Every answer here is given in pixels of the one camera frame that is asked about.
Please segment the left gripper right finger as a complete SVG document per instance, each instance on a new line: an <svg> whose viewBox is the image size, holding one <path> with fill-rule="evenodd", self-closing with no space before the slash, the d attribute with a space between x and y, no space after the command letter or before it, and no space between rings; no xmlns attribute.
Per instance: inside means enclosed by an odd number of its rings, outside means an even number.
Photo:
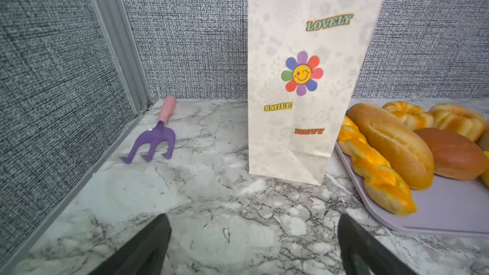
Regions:
<svg viewBox="0 0 489 275"><path fill-rule="evenodd" d="M337 237L346 274L415 274L348 214L339 218Z"/></svg>

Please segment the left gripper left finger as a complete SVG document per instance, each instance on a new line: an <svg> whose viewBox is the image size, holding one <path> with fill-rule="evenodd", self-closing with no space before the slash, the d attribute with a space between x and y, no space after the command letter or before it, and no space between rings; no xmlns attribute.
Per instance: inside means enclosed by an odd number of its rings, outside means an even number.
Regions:
<svg viewBox="0 0 489 275"><path fill-rule="evenodd" d="M91 274L160 274L171 239L167 215L156 216Z"/></svg>

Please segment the orange twisted fake bread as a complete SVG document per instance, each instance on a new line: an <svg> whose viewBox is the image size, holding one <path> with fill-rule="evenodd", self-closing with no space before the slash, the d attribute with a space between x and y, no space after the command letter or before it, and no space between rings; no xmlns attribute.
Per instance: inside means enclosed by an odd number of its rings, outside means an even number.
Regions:
<svg viewBox="0 0 489 275"><path fill-rule="evenodd" d="M343 120L337 142L341 151L350 156L354 172L363 177L364 188L377 205L395 215L418 211L407 183L348 117Z"/></svg>

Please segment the golden baguette fake bread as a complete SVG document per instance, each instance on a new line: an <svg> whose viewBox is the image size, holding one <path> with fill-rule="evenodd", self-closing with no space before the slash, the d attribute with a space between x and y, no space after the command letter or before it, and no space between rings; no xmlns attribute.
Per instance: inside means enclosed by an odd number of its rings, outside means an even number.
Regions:
<svg viewBox="0 0 489 275"><path fill-rule="evenodd" d="M355 104L346 115L410 188L425 190L431 187L434 156L419 135L394 114L374 104Z"/></svg>

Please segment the round brown fake bun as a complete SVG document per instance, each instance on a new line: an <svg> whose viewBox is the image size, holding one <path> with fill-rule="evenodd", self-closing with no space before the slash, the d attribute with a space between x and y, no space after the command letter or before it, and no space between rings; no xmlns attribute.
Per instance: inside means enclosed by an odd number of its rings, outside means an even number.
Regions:
<svg viewBox="0 0 489 275"><path fill-rule="evenodd" d="M460 181L472 181L488 169L488 157L474 142L453 131L435 128L415 133L429 147L434 157L434 173Z"/></svg>

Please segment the yellow oval fake bread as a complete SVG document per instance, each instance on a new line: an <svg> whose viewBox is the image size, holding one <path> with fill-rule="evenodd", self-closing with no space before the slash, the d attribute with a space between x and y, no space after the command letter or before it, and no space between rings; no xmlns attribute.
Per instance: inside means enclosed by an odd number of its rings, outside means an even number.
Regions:
<svg viewBox="0 0 489 275"><path fill-rule="evenodd" d="M484 151L484 154L489 159L489 151ZM483 181L483 183L487 187L489 187L489 168L487 168L487 170L483 174L480 175L480 180Z"/></svg>

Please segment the yellow ring fake bread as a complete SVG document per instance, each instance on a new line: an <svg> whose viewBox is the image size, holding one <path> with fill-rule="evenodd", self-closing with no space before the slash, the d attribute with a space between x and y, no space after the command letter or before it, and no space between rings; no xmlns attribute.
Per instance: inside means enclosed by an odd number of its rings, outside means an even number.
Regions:
<svg viewBox="0 0 489 275"><path fill-rule="evenodd" d="M389 102L383 106L391 114L395 115L407 128L412 131L431 128L434 117L423 108L402 101Z"/></svg>

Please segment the white paper gift bag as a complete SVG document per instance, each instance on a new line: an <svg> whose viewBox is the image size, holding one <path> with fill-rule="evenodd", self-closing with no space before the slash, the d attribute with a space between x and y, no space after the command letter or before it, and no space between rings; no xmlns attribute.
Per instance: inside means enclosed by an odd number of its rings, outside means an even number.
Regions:
<svg viewBox="0 0 489 275"><path fill-rule="evenodd" d="M319 185L383 0L248 0L249 172Z"/></svg>

